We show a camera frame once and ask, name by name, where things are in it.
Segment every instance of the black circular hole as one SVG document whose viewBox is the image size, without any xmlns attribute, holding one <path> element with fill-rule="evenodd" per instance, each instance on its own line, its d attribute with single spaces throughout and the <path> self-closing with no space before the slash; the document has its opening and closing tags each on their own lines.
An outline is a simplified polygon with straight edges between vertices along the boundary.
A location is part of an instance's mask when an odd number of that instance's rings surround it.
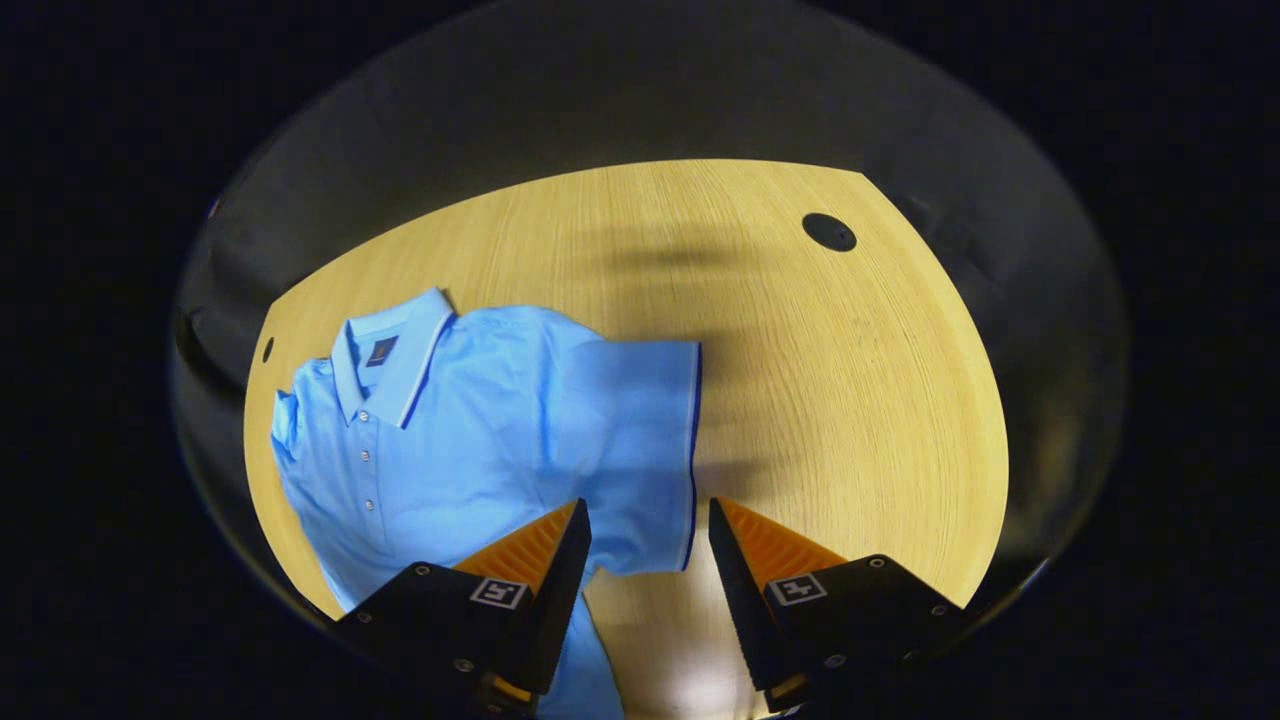
<svg viewBox="0 0 1280 720">
<path fill-rule="evenodd" d="M 854 234 L 854 231 L 831 215 L 809 213 L 800 220 L 800 225 L 804 227 L 804 232 L 809 233 L 809 237 L 814 242 L 827 250 L 849 252 L 858 246 L 858 236 Z"/>
</svg>

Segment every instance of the wooden table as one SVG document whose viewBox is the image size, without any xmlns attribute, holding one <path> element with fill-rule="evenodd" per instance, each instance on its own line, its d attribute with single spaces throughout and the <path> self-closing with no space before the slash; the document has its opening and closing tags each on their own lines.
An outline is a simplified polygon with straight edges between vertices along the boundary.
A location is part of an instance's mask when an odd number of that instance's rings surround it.
<svg viewBox="0 0 1280 720">
<path fill-rule="evenodd" d="M 801 227 L 838 218 L 858 245 Z M 342 615 L 280 487 L 273 395 L 348 316 L 433 286 L 458 314 L 531 304 L 614 341 L 704 343 L 689 570 L 611 577 L 588 603 L 628 717 L 756 717 L 707 542 L 727 496 L 854 559 L 895 557 L 964 606 L 1000 536 L 1009 466 L 986 351 L 942 266 L 863 176 L 753 160 L 644 163 L 544 178 L 436 210 L 280 297 L 259 337 L 244 460 L 298 591 Z M 266 347 L 271 351 L 266 360 Z"/>
</svg>

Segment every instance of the shirt collar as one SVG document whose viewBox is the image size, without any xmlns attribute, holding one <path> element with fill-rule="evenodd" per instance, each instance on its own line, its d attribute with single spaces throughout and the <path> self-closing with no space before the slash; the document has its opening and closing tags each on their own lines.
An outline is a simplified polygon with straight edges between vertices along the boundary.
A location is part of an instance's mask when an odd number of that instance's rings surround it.
<svg viewBox="0 0 1280 720">
<path fill-rule="evenodd" d="M 438 288 L 388 307 L 372 315 L 351 318 L 333 342 L 329 359 L 333 363 L 338 405 L 349 425 L 361 410 L 378 419 L 403 428 L 419 389 L 426 380 L 426 366 L 440 340 L 444 325 L 453 318 L 453 307 Z M 399 340 L 383 366 L 378 387 L 366 398 L 361 391 L 356 368 L 364 361 L 355 340 L 399 325 Z"/>
</svg>

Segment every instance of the blue trim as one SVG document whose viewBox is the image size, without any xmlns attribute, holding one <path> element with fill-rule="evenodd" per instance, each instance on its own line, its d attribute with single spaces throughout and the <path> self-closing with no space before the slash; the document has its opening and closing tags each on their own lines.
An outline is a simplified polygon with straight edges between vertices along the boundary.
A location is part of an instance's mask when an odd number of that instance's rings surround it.
<svg viewBox="0 0 1280 720">
<path fill-rule="evenodd" d="M 698 482 L 694 479 L 694 452 L 698 451 L 698 420 L 703 411 L 703 343 L 698 343 L 698 380 L 694 383 L 694 421 L 692 432 L 689 434 L 689 492 L 692 502 L 689 509 L 689 543 L 685 546 L 685 562 L 680 566 L 684 573 L 689 568 L 689 557 L 694 552 L 694 532 L 698 529 Z"/>
</svg>

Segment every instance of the shirt sleeve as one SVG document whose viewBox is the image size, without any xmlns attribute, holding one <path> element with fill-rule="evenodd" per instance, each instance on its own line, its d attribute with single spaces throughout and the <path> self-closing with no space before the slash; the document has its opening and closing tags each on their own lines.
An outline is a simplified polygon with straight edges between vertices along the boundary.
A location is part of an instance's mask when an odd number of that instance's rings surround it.
<svg viewBox="0 0 1280 720">
<path fill-rule="evenodd" d="M 271 451 L 280 475 L 292 470 L 302 457 L 298 442 L 298 397 L 275 391 L 275 413 L 271 416 Z"/>
<path fill-rule="evenodd" d="M 586 342 L 566 351 L 550 441 L 591 518 L 588 571 L 684 570 L 694 533 L 701 384 L 695 342 Z"/>
</svg>

